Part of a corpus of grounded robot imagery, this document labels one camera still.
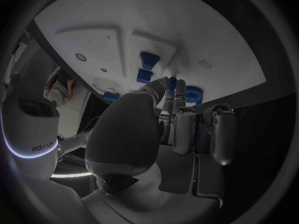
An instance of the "blue object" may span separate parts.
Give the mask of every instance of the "blue object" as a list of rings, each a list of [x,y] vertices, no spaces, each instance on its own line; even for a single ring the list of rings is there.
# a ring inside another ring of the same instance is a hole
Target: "blue object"
[[[170,77],[170,87],[169,87],[169,89],[170,89],[171,91],[173,91],[173,90],[175,89],[175,87],[176,87],[176,82],[177,82],[176,77]]]
[[[112,94],[110,92],[104,93],[104,99],[107,101],[116,101],[120,96],[120,94]]]
[[[197,107],[201,106],[203,91],[195,86],[186,87],[186,102],[195,103]]]
[[[151,71],[139,70],[137,75],[137,82],[148,84],[152,76]]]
[[[141,56],[141,62],[142,62],[142,68],[151,71],[152,68],[158,63],[160,60],[160,57],[147,53],[142,52],[140,53]]]

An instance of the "person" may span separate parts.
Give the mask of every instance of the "person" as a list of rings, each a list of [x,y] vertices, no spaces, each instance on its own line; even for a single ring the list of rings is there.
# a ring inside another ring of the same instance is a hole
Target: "person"
[[[44,97],[50,100],[55,108],[66,106],[73,97],[74,85],[75,80],[60,69],[47,82]]]

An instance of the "logo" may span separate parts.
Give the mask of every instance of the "logo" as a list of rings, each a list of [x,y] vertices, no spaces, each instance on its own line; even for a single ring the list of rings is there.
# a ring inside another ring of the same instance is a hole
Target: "logo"
[[[32,148],[32,151],[42,150],[42,149],[44,149],[44,148],[46,148],[46,147],[50,147],[50,146],[52,146],[52,145],[53,145],[53,141],[52,141],[52,142],[49,142],[49,143],[46,143],[46,144],[44,144],[44,145],[40,145],[40,146],[37,146],[37,147],[33,147],[33,148]]]

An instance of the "white shirt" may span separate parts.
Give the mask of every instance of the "white shirt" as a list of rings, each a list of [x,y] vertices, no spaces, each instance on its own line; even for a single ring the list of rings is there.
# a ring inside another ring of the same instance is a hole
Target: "white shirt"
[[[44,90],[44,97],[50,101],[55,101],[56,107],[66,106],[69,100],[66,98],[68,90],[56,80],[50,90]]]

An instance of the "led light strip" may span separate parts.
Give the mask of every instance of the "led light strip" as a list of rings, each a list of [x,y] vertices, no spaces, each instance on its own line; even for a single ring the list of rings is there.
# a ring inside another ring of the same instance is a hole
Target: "led light strip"
[[[8,141],[5,137],[5,133],[4,133],[4,130],[3,130],[3,121],[2,121],[2,105],[1,105],[1,112],[0,112],[0,117],[1,117],[1,127],[2,127],[2,133],[3,133],[3,137],[4,137],[4,140],[5,140],[5,144],[6,146],[8,147],[8,149],[17,157],[20,157],[20,158],[37,158],[37,157],[40,157],[40,156],[43,156],[51,151],[53,151],[57,145],[58,145],[58,140],[56,140],[56,143],[55,145],[49,149],[48,151],[44,152],[44,153],[40,153],[40,154],[37,154],[37,155],[32,155],[32,156],[25,156],[25,155],[21,155],[21,154],[18,154],[17,152],[15,152],[11,147],[10,145],[8,144]]]
[[[51,178],[76,178],[90,176],[92,173],[77,173],[77,174],[53,174]]]

